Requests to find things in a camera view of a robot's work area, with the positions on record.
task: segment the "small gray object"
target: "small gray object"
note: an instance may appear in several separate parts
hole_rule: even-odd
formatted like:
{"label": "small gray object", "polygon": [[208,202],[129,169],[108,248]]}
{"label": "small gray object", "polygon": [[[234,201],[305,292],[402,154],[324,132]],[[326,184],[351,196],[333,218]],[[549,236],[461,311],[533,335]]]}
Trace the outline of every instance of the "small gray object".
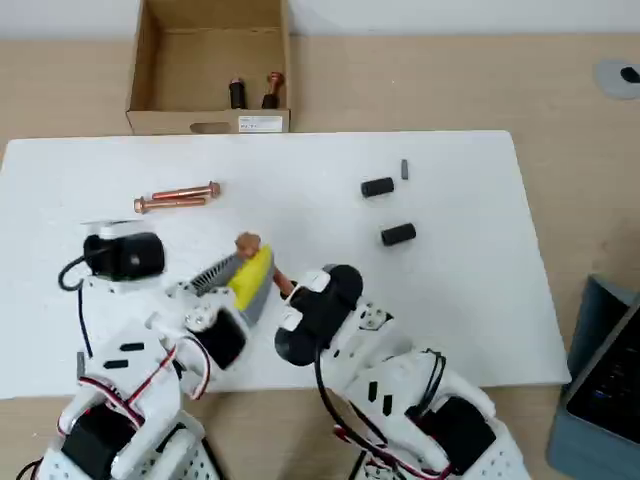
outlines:
{"label": "small gray object", "polygon": [[400,162],[400,177],[403,180],[409,180],[409,162],[406,158]]}
{"label": "small gray object", "polygon": [[85,365],[84,365],[84,352],[76,353],[76,378],[80,378],[84,376]]}
{"label": "small gray object", "polygon": [[594,75],[596,83],[607,96],[630,100],[640,98],[640,83],[633,81],[635,75],[629,75],[634,72],[640,74],[640,65],[622,60],[603,60],[595,66]]}

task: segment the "yellow object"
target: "yellow object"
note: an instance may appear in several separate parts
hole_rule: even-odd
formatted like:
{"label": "yellow object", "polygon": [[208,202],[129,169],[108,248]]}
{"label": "yellow object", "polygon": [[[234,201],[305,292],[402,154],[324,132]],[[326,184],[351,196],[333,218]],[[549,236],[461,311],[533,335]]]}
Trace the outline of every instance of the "yellow object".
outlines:
{"label": "yellow object", "polygon": [[262,284],[265,281],[271,281],[267,275],[271,269],[272,259],[271,247],[265,245],[258,250],[253,258],[247,260],[229,280],[229,287],[236,294],[235,307],[241,312],[249,306]]}

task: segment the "black wire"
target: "black wire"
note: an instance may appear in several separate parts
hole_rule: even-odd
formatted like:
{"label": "black wire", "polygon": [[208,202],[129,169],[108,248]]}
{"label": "black wire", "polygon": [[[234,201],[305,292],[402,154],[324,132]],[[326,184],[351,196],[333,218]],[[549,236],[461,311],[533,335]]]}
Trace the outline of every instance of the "black wire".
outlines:
{"label": "black wire", "polygon": [[91,253],[85,254],[85,255],[81,255],[80,257],[76,258],[75,260],[67,263],[67,265],[65,265],[65,267],[60,271],[60,273],[58,274],[58,286],[64,290],[65,292],[75,292],[76,290],[80,289],[80,286],[82,285],[82,280],[80,280],[78,283],[76,283],[73,286],[69,286],[66,283],[64,283],[64,276],[69,273],[69,271],[80,265],[82,262],[89,260],[90,258],[93,258],[97,255],[100,255],[101,253],[104,253],[106,251],[109,250],[109,247],[105,247],[105,248],[100,248],[98,250],[95,250]]}
{"label": "black wire", "polygon": [[364,463],[364,457],[366,457],[366,455],[367,452],[365,452],[364,450],[360,451],[360,455],[358,455],[356,463],[353,465],[353,468],[351,469],[351,473],[349,474],[347,480],[356,480],[356,478],[358,478],[360,467],[362,467],[362,464]]}
{"label": "black wire", "polygon": [[422,395],[422,398],[416,405],[415,411],[418,416],[424,416],[429,410],[429,405],[433,401],[433,397],[435,397],[438,387],[440,387],[440,382],[442,381],[442,376],[444,375],[444,368],[447,365],[447,357],[442,355],[440,352],[436,352],[431,350],[430,348],[426,350],[425,353],[432,353],[435,355],[436,359],[433,363],[433,369],[431,370],[431,376],[429,377],[429,382],[427,383],[427,388]]}
{"label": "black wire", "polygon": [[76,290],[80,290],[80,287],[82,286],[82,280],[80,280],[78,283],[70,287],[66,283],[64,283],[64,276],[67,273],[69,273],[69,270],[71,270],[73,267],[80,265],[86,259],[87,257],[85,257],[84,255],[79,256],[72,262],[69,262],[58,274],[58,286],[61,289],[63,289],[65,292],[75,292]]}
{"label": "black wire", "polygon": [[78,289],[78,320],[80,321],[80,330],[82,331],[82,338],[84,340],[84,346],[87,349],[87,355],[89,358],[93,358],[93,349],[91,348],[91,342],[89,341],[87,324],[84,321],[84,312],[82,307],[82,282],[80,282],[80,288]]}
{"label": "black wire", "polygon": [[95,252],[91,252],[87,255],[82,255],[72,262],[69,262],[58,274],[58,286],[64,290],[65,292],[78,292],[78,320],[80,321],[80,330],[82,332],[82,338],[84,340],[84,346],[87,350],[87,355],[89,358],[93,357],[93,349],[91,348],[91,342],[89,341],[89,334],[87,333],[87,324],[84,321],[84,311],[83,311],[83,303],[82,303],[82,284],[84,280],[80,280],[75,285],[69,286],[64,283],[64,277],[69,271],[80,265],[82,262],[95,257],[96,255],[100,255],[108,250],[108,248],[101,248],[96,250]]}
{"label": "black wire", "polygon": [[329,398],[329,394],[327,393],[327,388],[325,387],[324,380],[322,379],[322,369],[320,365],[320,358],[322,356],[322,351],[323,351],[322,345],[320,344],[316,345],[316,354],[315,354],[313,366],[316,374],[316,383],[318,384],[318,392],[320,393],[320,398],[322,399],[322,403],[324,404],[324,407],[329,412],[329,415],[331,415],[331,418],[333,418],[333,421],[336,423],[336,425],[341,427],[345,431],[346,436],[350,440],[352,440],[356,445],[358,445],[363,450],[370,452],[374,456],[384,460],[385,463],[387,463],[388,465],[395,465],[395,459],[391,455],[389,455],[386,452],[383,452],[378,448],[375,448],[375,447],[372,448],[369,442],[367,442],[364,438],[362,438],[362,436],[358,432],[356,432],[353,428],[351,428],[347,424],[347,422],[340,416],[336,408],[333,406],[333,403],[331,403],[331,399]]}
{"label": "black wire", "polygon": [[20,470],[20,472],[18,472],[18,476],[16,477],[16,480],[21,480],[22,477],[24,477],[24,474],[27,473],[29,470],[33,469],[33,473],[35,473],[35,469],[38,468],[38,465],[40,465],[40,462],[42,462],[42,458],[39,460],[35,460],[31,463],[27,463],[24,467],[22,467],[22,470]]}

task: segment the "red wire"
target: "red wire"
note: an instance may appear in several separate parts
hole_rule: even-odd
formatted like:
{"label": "red wire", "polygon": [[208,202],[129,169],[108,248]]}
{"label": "red wire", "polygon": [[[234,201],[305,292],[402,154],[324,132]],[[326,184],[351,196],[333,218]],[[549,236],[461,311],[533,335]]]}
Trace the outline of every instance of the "red wire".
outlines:
{"label": "red wire", "polygon": [[202,398],[202,395],[204,395],[204,392],[207,390],[207,385],[209,385],[209,379],[211,378],[211,361],[209,360],[209,354],[205,350],[204,346],[195,338],[182,337],[182,340],[189,340],[193,342],[200,349],[200,352],[202,353],[202,356],[205,360],[205,373],[204,373],[201,391],[192,397],[192,400],[200,400],[200,398]]}
{"label": "red wire", "polygon": [[136,413],[129,405],[127,405],[126,402],[124,402],[118,395],[111,391],[105,384],[91,377],[80,377],[78,378],[78,382],[81,384],[89,384],[100,390],[100,392],[104,393],[109,401],[116,404],[131,417],[132,421],[136,424],[137,427],[140,427],[144,423],[144,417]]}
{"label": "red wire", "polygon": [[147,379],[144,382],[142,382],[138,388],[136,388],[135,392],[133,392],[125,402],[127,405],[131,405],[133,402],[135,402],[136,399],[140,396],[140,394],[151,384],[151,380],[153,380],[153,377],[155,377],[160,370],[166,367],[167,364],[171,360],[173,360],[173,358],[175,357],[176,348],[177,347],[173,347],[171,350],[169,350],[169,353],[167,353],[167,356],[164,357],[164,359],[160,362],[160,365],[158,365],[158,368],[156,368],[153,371],[153,373],[149,375]]}

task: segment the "open cardboard box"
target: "open cardboard box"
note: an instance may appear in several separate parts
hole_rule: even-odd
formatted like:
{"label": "open cardboard box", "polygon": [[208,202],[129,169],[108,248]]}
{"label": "open cardboard box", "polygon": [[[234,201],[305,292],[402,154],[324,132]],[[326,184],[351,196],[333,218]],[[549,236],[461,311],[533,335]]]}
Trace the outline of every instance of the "open cardboard box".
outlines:
{"label": "open cardboard box", "polygon": [[[262,110],[282,72],[280,107]],[[142,0],[127,118],[136,135],[286,132],[291,79],[286,0]],[[231,110],[229,83],[248,110]]]}

